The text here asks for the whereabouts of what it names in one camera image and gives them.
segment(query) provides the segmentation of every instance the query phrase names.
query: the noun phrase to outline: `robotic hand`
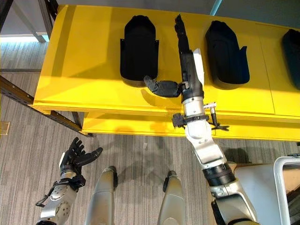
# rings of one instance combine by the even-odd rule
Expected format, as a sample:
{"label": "robotic hand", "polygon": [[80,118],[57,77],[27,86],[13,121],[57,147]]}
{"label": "robotic hand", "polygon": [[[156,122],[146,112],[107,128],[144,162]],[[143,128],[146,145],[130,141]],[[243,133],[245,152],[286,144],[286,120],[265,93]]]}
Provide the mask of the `robotic hand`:
{"label": "robotic hand", "polygon": [[69,149],[62,154],[60,180],[54,182],[49,193],[36,203],[36,206],[43,208],[37,225],[62,225],[67,221],[78,189],[85,185],[85,178],[81,174],[82,166],[97,159],[103,150],[98,148],[85,153],[83,148],[82,141],[76,137]]}
{"label": "robotic hand", "polygon": [[[196,62],[193,52],[189,49],[180,15],[175,19],[175,31],[178,37],[182,83],[175,85],[172,81],[155,82],[145,77],[146,86],[154,94],[163,97],[177,97],[181,94],[184,115],[180,113],[173,115],[173,125],[185,128],[186,137],[194,146],[194,153],[214,197],[211,205],[217,224],[258,224],[255,209],[227,164],[222,150],[212,139],[212,129],[228,131],[228,126],[221,126],[218,123],[216,103],[203,104],[203,84],[200,82],[195,65],[202,62]],[[210,109],[211,123],[208,122],[209,117],[205,115],[205,109]]]}

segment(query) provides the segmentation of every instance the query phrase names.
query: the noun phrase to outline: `robot leg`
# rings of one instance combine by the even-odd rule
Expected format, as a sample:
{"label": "robot leg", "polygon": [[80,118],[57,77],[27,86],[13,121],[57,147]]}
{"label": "robot leg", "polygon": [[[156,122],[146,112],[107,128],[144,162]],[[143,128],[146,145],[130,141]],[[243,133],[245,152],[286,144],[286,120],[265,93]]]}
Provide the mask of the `robot leg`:
{"label": "robot leg", "polygon": [[163,191],[165,196],[160,208],[157,225],[185,225],[185,202],[181,182],[175,171],[168,173]]}
{"label": "robot leg", "polygon": [[85,225],[113,225],[114,197],[118,185],[116,168],[110,166],[103,170],[94,194],[90,200]]}

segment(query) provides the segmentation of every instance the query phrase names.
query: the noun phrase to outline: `gray carpet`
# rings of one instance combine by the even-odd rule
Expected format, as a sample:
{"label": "gray carpet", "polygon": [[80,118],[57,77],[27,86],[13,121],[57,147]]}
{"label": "gray carpet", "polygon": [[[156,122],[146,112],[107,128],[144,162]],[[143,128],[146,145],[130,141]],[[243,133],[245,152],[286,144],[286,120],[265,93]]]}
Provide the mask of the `gray carpet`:
{"label": "gray carpet", "polygon": [[7,42],[1,43],[1,68],[41,69],[48,43]]}
{"label": "gray carpet", "polygon": [[[38,68],[42,54],[26,55],[17,60],[22,68]],[[14,68],[14,63],[1,61],[2,68]],[[28,93],[34,95],[39,73],[1,73]],[[35,202],[48,192],[59,178],[58,163],[63,151],[79,136],[86,151],[103,147],[94,163],[83,167],[87,182],[77,194],[67,222],[81,225],[86,209],[102,170],[116,166],[119,185],[115,192],[116,225],[154,225],[163,200],[162,185],[172,169],[181,178],[188,225],[208,225],[209,208],[204,176],[185,138],[133,135],[96,135],[93,138],[78,133],[36,113],[25,106],[1,97],[1,121],[10,121],[7,136],[0,138],[0,224],[35,224],[41,209]],[[228,159],[239,163],[272,163],[279,156],[299,152],[294,142],[217,139]]]}

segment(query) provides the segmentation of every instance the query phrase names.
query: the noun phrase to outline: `yellow shelf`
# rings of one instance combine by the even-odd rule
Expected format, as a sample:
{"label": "yellow shelf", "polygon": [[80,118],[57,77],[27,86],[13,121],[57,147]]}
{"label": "yellow shelf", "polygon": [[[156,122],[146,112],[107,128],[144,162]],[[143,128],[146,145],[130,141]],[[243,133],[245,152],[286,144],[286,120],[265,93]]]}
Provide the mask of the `yellow shelf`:
{"label": "yellow shelf", "polygon": [[[159,40],[158,79],[180,82],[178,12],[62,5],[55,20],[31,107],[86,112],[83,132],[184,136],[171,116],[182,112],[180,98],[162,98],[120,77],[120,38],[134,15],[146,15]],[[202,52],[204,101],[217,102],[229,132],[214,137],[300,140],[300,91],[289,80],[281,49],[288,28],[217,16],[181,13],[191,49]],[[213,20],[227,23],[239,46],[247,46],[250,81],[233,90],[216,87],[210,76],[205,33]]]}
{"label": "yellow shelf", "polygon": [[300,116],[300,90],[293,85],[282,48],[288,28],[257,26],[276,115]]}
{"label": "yellow shelf", "polygon": [[[119,7],[59,8],[39,79],[33,107],[136,115],[181,111],[180,98],[154,96],[120,78],[120,38],[134,15],[146,15],[159,40],[158,79],[180,82],[178,40],[174,19],[178,12]],[[251,21],[182,13],[191,49],[201,48],[205,71],[205,102],[216,101],[222,112],[274,114],[268,75],[257,33]],[[215,87],[209,75],[205,33],[212,20],[224,21],[247,45],[250,81],[234,90]]]}
{"label": "yellow shelf", "polygon": [[[300,140],[300,124],[251,121],[218,117],[223,125],[230,125],[230,131],[212,131],[214,138],[242,138],[267,140]],[[174,128],[171,117],[119,115],[90,112],[83,121],[83,132],[123,135],[154,135],[185,137],[184,129]]]}

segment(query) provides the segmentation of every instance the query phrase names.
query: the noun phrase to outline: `metal rack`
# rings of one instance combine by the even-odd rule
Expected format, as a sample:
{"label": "metal rack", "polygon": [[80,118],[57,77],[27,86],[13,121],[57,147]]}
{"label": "metal rack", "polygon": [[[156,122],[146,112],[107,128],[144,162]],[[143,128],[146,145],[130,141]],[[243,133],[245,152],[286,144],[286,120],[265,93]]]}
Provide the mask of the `metal rack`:
{"label": "metal rack", "polygon": [[[53,28],[52,20],[56,19],[58,3],[56,0],[38,0],[38,3],[40,6],[40,9],[41,9],[41,13],[43,16],[43,20],[44,20],[44,24],[45,24],[45,27],[47,30],[48,37],[50,38],[52,28]],[[2,0],[0,2],[0,31],[2,30],[5,19],[6,19],[8,12],[12,6],[16,7],[16,9],[18,9],[18,6],[14,5],[13,0]],[[43,39],[41,36],[38,36],[37,38],[40,38],[39,41],[43,42]],[[3,70],[1,70],[1,72],[4,72],[4,71],[10,71],[10,72],[29,71],[29,72],[32,72],[31,70],[24,70],[24,69],[23,70],[18,70],[18,69],[15,69],[15,70],[3,69]],[[1,94],[9,97],[10,99],[40,113],[43,116],[46,116],[46,117],[52,119],[53,121],[55,121],[57,123],[64,125],[65,127],[69,128],[73,131],[76,131],[76,132],[82,134],[81,133],[82,124],[80,122],[78,112],[72,112],[75,122],[69,120],[65,116],[63,116],[60,113],[53,111],[53,110],[51,110],[50,113],[47,113],[47,114],[41,113],[41,112],[35,110],[34,108],[30,107],[30,105],[32,105],[33,101],[34,101],[33,96],[26,93],[25,91],[23,91],[22,89],[20,89],[19,87],[17,87],[16,85],[14,85],[13,83],[11,83],[10,81],[8,81],[7,79],[5,79],[2,76],[0,76],[0,90],[1,90]]]}

